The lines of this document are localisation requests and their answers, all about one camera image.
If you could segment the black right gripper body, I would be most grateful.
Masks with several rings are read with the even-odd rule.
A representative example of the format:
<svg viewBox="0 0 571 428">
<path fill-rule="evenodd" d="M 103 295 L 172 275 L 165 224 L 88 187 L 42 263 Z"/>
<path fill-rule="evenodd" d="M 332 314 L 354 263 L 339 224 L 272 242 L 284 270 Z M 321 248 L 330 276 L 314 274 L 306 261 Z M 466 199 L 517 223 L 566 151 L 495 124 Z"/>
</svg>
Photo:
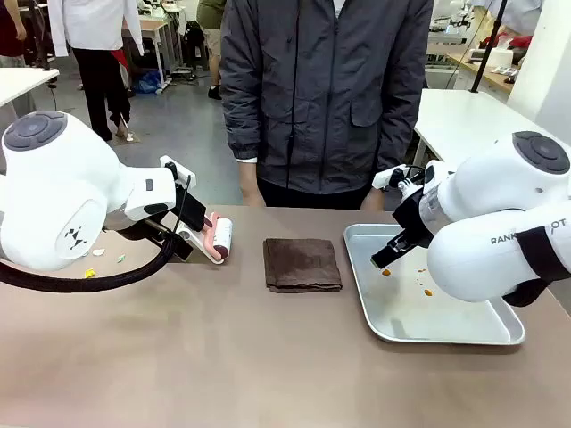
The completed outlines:
<svg viewBox="0 0 571 428">
<path fill-rule="evenodd" d="M 402 231 L 391 240 L 394 249 L 427 249 L 434 235 L 426 228 L 420 216 L 422 190 L 417 190 L 405 198 L 393 213 Z"/>
</svg>

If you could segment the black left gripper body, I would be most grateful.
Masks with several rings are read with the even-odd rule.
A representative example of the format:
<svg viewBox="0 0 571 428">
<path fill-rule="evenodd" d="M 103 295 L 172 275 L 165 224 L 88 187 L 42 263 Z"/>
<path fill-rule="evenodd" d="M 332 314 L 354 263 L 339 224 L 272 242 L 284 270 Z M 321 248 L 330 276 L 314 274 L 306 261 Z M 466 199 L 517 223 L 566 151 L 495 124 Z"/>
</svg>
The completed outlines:
<svg viewBox="0 0 571 428">
<path fill-rule="evenodd" d="M 176 184 L 175 190 L 175 215 L 191 230 L 202 231 L 205 225 L 206 207 L 181 184 Z"/>
</svg>

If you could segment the person's right hand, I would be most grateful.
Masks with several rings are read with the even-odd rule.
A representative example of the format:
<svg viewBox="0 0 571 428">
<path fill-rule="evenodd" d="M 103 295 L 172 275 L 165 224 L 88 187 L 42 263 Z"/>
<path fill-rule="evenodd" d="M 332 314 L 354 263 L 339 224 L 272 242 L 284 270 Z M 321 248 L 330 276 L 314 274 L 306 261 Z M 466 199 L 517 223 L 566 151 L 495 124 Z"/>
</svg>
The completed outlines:
<svg viewBox="0 0 571 428">
<path fill-rule="evenodd" d="M 239 171 L 243 204 L 250 207 L 265 207 L 266 203 L 257 183 L 256 169 L 253 169 L 253 167 L 253 165 L 245 165 L 244 168 Z"/>
</svg>

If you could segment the person's left hand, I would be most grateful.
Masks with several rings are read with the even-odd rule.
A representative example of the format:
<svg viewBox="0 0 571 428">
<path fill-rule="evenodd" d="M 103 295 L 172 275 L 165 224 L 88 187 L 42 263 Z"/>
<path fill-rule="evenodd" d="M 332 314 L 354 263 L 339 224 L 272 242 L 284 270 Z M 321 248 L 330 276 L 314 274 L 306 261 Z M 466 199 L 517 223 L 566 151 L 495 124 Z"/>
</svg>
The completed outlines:
<svg viewBox="0 0 571 428">
<path fill-rule="evenodd" d="M 371 187 L 363 199 L 360 210 L 367 212 L 382 211 L 385 207 L 385 193 L 382 189 Z"/>
</svg>

